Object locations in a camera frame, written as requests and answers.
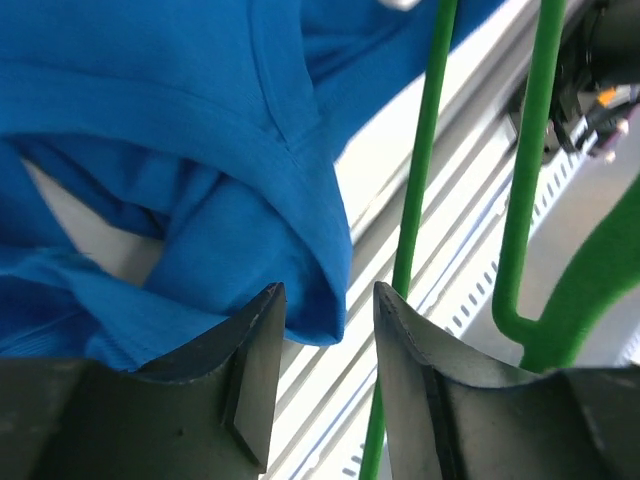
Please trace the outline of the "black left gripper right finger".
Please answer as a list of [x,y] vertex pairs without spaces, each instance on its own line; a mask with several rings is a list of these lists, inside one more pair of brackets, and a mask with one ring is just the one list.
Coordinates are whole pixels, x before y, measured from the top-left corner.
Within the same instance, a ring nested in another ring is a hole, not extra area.
[[374,287],[378,378],[396,479],[635,479],[639,371],[538,375],[488,356]]

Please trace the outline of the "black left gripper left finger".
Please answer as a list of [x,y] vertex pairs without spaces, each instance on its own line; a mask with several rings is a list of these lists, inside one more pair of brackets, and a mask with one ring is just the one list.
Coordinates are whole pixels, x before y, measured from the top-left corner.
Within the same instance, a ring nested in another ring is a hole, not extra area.
[[1,363],[5,479],[255,479],[266,471],[286,317],[273,283],[133,373],[87,359]]

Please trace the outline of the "blue tank top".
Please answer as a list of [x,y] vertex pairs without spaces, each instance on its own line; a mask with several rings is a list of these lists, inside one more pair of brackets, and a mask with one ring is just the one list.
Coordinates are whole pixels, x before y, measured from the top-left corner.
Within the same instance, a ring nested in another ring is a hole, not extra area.
[[134,370],[285,285],[345,329],[334,163],[424,70],[438,5],[5,1],[1,352]]

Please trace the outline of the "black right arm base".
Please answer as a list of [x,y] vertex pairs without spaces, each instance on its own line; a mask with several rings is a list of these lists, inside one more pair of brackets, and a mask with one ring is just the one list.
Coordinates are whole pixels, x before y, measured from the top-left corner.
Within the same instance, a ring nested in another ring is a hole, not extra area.
[[561,37],[542,162],[576,153],[595,133],[591,155],[639,105],[639,3],[581,1]]

